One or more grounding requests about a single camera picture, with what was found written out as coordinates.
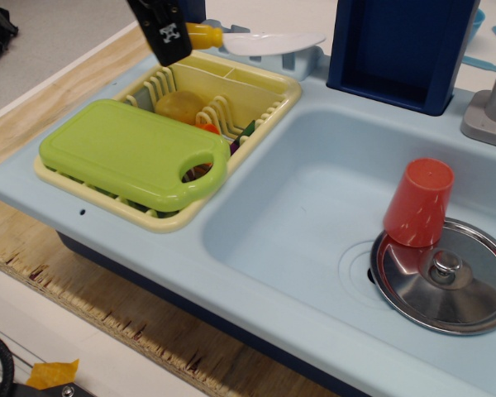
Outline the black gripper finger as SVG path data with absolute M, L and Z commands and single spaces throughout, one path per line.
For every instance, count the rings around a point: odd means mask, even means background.
M 178 1 L 127 3 L 160 65 L 169 66 L 191 55 L 193 48 Z

